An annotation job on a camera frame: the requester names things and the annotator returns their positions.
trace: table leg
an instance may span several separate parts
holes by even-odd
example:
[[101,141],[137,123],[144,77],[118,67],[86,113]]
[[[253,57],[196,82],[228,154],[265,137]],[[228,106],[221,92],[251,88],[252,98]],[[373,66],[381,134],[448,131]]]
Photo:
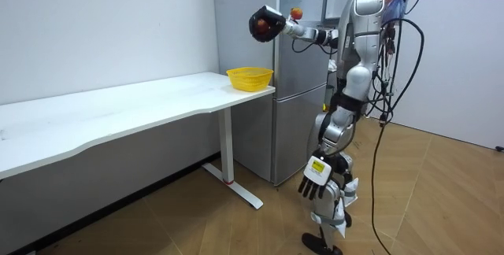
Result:
[[219,134],[220,134],[220,158],[222,160],[222,172],[211,164],[204,164],[203,168],[212,173],[229,188],[249,202],[255,209],[262,207],[262,201],[251,192],[235,182],[233,170],[233,139],[231,130],[231,108],[219,111]]
[[235,181],[233,169],[233,136],[231,130],[231,108],[219,111],[220,158],[222,161],[222,180],[226,184]]

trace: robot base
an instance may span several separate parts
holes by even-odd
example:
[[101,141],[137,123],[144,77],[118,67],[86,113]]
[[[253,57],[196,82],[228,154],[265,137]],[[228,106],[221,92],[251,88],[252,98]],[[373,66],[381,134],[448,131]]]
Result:
[[305,233],[301,237],[302,243],[318,255],[343,255],[340,248],[333,246],[332,250],[325,248],[325,241],[315,235]]

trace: white table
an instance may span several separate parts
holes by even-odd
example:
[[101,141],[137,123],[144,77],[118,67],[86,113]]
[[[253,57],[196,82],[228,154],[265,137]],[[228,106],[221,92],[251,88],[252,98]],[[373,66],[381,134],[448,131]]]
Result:
[[227,76],[204,72],[0,105],[0,179],[148,128],[218,111],[222,172],[211,164],[203,167],[259,209],[262,201],[234,182],[230,107],[274,91],[238,91]]

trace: black foot plate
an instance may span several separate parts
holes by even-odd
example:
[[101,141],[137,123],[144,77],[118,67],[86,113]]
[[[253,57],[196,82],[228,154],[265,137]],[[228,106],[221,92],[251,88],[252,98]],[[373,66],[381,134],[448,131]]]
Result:
[[340,248],[333,246],[332,250],[325,248],[325,242],[322,238],[305,233],[301,237],[302,243],[318,255],[343,255]]
[[352,227],[352,216],[345,211],[345,221],[346,221],[346,227]]

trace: yellow plastic basket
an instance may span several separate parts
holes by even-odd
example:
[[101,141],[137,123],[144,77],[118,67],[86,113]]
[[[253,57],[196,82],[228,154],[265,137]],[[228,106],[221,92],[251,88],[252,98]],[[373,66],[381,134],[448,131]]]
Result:
[[231,85],[241,91],[259,91],[268,86],[273,70],[243,67],[227,71]]

